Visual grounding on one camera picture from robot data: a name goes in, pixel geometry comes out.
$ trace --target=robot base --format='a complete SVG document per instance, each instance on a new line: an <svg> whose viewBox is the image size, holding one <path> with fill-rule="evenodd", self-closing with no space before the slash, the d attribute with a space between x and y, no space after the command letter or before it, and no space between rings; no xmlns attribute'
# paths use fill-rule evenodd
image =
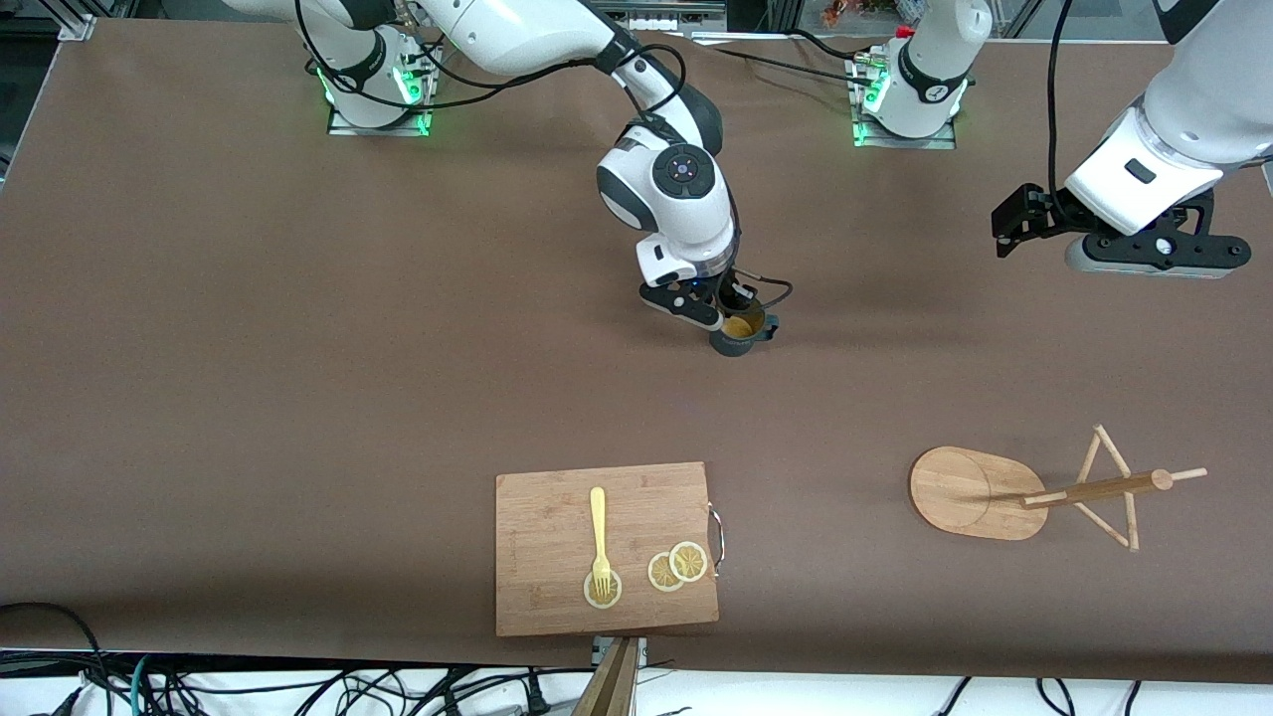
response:
<svg viewBox="0 0 1273 716"><path fill-rule="evenodd" d="M404 98L410 98L410 102L430 104L438 93L440 73L437 65L423 56L424 52L420 51L419 45L414 39L410 39L410 42L409 48L414 50L412 56L419 59L404 62L401 69L395 68L393 70L393 76L397 80L402 98L386 97L386 99L406 102ZM327 116L327 134L336 136L429 136L432 127L433 112L406 115L386 127L362 127L350 124L335 108Z"/></svg>
<svg viewBox="0 0 1273 716"><path fill-rule="evenodd" d="M873 92L882 84L881 75L887 76L889 59L885 46L876 45L868 52L858 52L853 60L844 61L844 71L849 76L866 78L877 87L862 87L849 83L849 108L853 113L853 145L885 147L890 149L955 149L955 122L947 120L936 134L922 139L897 136L883 129L880 120L863 110L868 99L875 99Z"/></svg>

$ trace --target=dark mug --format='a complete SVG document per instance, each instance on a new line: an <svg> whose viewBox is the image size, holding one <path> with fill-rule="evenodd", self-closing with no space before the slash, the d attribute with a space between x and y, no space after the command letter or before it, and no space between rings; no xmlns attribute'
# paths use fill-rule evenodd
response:
<svg viewBox="0 0 1273 716"><path fill-rule="evenodd" d="M777 330L778 316L764 311L729 316L719 330L712 331L708 343L721 355L737 358L751 350L756 341L774 338Z"/></svg>

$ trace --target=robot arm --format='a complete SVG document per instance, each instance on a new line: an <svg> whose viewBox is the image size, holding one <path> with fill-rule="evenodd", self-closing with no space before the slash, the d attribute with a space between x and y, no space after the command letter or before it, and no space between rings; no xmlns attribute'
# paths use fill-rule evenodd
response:
<svg viewBox="0 0 1273 716"><path fill-rule="evenodd" d="M708 330L751 304L732 261L737 218L715 162L721 113L625 28L583 0L423 0L420 6L481 69L523 75L591 60L638 106L597 167L606 208L634 229L642 299Z"/></svg>
<svg viewBox="0 0 1273 716"><path fill-rule="evenodd" d="M412 48L420 51L420 43L386 24L397 15L390 0L225 1L298 25L309 51L341 76L339 83L325 78L325 84L348 121L386 126L411 112L367 97L412 103L398 101L392 69L407 61ZM584 0L416 4L456 48L491 74L521 76L584 60L614 78L638 106L638 116L597 167L597 189L615 217L651 232L636 247L642 298L713 331L723 325L724 311L752 306L754 289L737 283L732 270L737 218L715 163L723 131L709 99Z"/></svg>
<svg viewBox="0 0 1273 716"><path fill-rule="evenodd" d="M1069 231L1067 262L1086 271L1220 278L1250 257L1245 241L1209 233L1212 187L1273 147L1273 80L1262 50L1264 0L1179 0L1160 20L1171 64L1128 107L1057 196L1023 185L994 214L999 256ZM1194 231L1181 227L1197 218Z"/></svg>
<svg viewBox="0 0 1273 716"><path fill-rule="evenodd" d="M304 37L311 55L322 57L340 75L340 82L320 78L332 106L346 121L360 127L386 127L402 121L418 98L405 94L393 75L406 60L419 56L420 46L386 23L395 18L388 0L222 0L250 15L283 20ZM306 32L300 32L300 22ZM388 99L376 102L370 97Z"/></svg>
<svg viewBox="0 0 1273 716"><path fill-rule="evenodd" d="M863 110L899 136L933 135L959 110L993 24L985 0L929 0L915 34L885 45L887 75Z"/></svg>

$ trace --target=lemon slice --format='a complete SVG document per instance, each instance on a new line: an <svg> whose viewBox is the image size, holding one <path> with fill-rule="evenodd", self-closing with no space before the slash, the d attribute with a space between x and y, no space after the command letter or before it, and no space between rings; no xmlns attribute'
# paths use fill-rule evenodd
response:
<svg viewBox="0 0 1273 716"><path fill-rule="evenodd" d="M682 582L696 582L708 573L708 553L693 541L682 541L668 552L668 567Z"/></svg>
<svg viewBox="0 0 1273 716"><path fill-rule="evenodd" d="M596 606L597 609L610 609L619 603L619 598L624 594L624 581L619 578L619 572L610 571L610 595L606 599L601 599L596 592L592 591L592 572L583 576L583 599L588 604Z"/></svg>
<svg viewBox="0 0 1273 716"><path fill-rule="evenodd" d="M681 577L672 573L672 566L667 562L667 555L670 552L659 552L649 561L649 567L645 568L645 575L649 577L649 584L654 585L658 591L676 591L681 589L685 582Z"/></svg>

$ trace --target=metal handle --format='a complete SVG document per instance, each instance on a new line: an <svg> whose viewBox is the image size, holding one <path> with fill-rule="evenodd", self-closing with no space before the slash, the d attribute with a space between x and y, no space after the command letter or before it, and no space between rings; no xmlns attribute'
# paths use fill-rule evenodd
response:
<svg viewBox="0 0 1273 716"><path fill-rule="evenodd" d="M715 507L713 507L710 502L708 502L708 515L715 520L718 538L717 545L721 548L721 557L717 557L717 561L712 563L712 576L719 577L721 563L724 562L724 522L721 521L721 513L715 511Z"/></svg>

